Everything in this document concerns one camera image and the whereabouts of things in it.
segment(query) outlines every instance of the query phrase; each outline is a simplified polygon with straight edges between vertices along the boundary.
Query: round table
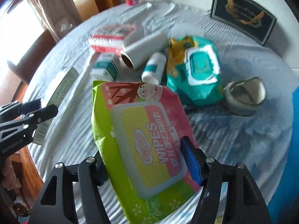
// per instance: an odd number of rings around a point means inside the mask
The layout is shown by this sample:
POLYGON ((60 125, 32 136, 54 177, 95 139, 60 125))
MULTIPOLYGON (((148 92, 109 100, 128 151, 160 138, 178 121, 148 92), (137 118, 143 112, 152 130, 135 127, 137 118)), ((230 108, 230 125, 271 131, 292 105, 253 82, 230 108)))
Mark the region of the round table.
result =
MULTIPOLYGON (((45 181, 57 162, 78 164, 97 152, 91 128, 92 78, 86 68, 90 53, 88 38, 99 26, 142 24, 145 34, 162 31, 170 37, 175 23, 203 28, 205 38, 218 48, 222 84, 259 76, 267 88, 267 101, 253 117, 233 116, 219 105, 186 111, 195 137, 206 155, 219 162, 235 165, 244 162, 269 203, 282 176, 292 137, 292 92, 297 78, 272 50, 262 47, 242 32, 213 20, 198 8, 173 3, 126 4, 91 17, 66 35, 44 59, 26 91, 24 100, 41 98, 51 80, 64 66, 73 66, 79 78, 59 107, 42 146, 30 144, 29 151, 41 178, 45 181)), ((118 81, 140 81, 142 68, 123 68, 118 81)), ((112 223, 126 218, 111 183, 99 188, 112 223)), ((84 223, 80 192, 74 184, 75 203, 80 223, 84 223)), ((224 211, 226 189, 223 186, 219 214, 224 211)), ((200 193, 161 223, 188 223, 200 193)))

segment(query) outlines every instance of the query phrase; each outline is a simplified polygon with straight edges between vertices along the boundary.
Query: beige curtain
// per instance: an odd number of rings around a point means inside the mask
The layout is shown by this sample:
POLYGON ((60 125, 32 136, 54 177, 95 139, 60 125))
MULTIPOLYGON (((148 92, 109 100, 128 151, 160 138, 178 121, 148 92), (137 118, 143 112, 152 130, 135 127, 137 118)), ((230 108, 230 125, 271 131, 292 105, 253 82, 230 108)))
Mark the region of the beige curtain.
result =
POLYGON ((73 0, 29 2, 56 42, 82 22, 73 0))

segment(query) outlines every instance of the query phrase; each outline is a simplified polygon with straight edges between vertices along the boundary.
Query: framed chalkboard sign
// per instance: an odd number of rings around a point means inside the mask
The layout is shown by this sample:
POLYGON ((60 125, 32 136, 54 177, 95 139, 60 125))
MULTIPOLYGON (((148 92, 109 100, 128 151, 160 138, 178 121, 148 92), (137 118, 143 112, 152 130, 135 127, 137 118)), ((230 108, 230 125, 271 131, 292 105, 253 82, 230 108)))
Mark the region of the framed chalkboard sign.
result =
POLYGON ((269 11, 251 0, 213 0, 210 16, 239 29, 262 45, 276 22, 269 11))

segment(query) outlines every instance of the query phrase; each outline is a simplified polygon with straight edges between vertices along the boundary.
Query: wooden chair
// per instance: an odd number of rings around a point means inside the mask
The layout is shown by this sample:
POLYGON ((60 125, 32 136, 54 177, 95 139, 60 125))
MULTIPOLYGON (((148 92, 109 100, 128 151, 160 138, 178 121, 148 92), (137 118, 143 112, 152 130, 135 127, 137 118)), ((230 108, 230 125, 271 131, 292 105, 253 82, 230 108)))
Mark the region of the wooden chair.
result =
POLYGON ((28 85, 39 65, 55 45, 56 42, 51 33, 46 30, 33 43, 17 65, 9 60, 7 60, 7 65, 14 74, 28 85))

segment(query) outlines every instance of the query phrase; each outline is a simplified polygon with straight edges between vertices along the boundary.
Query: green and pink wipes package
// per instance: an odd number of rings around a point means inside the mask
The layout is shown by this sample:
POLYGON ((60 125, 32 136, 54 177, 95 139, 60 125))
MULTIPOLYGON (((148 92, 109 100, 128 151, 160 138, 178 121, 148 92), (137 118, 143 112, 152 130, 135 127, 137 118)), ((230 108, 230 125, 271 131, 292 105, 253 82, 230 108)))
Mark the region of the green and pink wipes package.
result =
POLYGON ((200 189, 180 139, 188 136, 197 143, 178 95, 169 88, 94 81, 92 128, 131 224, 161 221, 200 189))

